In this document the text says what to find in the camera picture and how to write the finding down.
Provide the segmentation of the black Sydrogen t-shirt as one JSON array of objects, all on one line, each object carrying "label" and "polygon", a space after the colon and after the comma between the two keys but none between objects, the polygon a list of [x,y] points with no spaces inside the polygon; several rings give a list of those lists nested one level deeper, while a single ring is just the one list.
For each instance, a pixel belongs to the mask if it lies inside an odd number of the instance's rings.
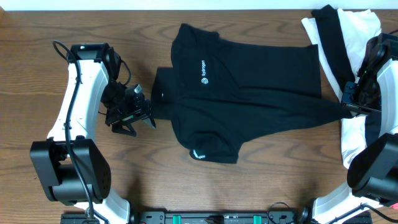
[{"label": "black Sydrogen t-shirt", "polygon": [[157,69],[152,112],[196,160],[234,164],[245,142],[351,117],[322,97],[316,45],[242,44],[182,24],[171,61]]}]

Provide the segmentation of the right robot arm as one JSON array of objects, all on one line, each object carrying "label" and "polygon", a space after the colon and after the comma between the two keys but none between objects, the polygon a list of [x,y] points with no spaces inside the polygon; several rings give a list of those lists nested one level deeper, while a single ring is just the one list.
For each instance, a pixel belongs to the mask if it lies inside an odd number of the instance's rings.
[{"label": "right robot arm", "polygon": [[344,223],[397,204],[397,36],[381,33],[366,44],[358,81],[345,85],[342,105],[360,115],[379,114],[379,137],[354,157],[347,180],[302,210],[300,223]]}]

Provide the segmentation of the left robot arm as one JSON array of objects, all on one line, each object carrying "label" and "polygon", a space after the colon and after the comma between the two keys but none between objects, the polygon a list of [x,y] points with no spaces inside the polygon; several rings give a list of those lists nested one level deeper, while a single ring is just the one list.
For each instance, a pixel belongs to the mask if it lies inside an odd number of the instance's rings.
[{"label": "left robot arm", "polygon": [[44,141],[35,141],[30,159],[47,199],[82,209],[62,223],[138,223],[131,203],[111,186],[111,169],[96,146],[101,106],[112,132],[135,136],[132,124],[155,126],[150,101],[140,85],[118,81],[125,61],[107,43],[65,46],[52,43],[67,62],[68,83],[60,112]]}]

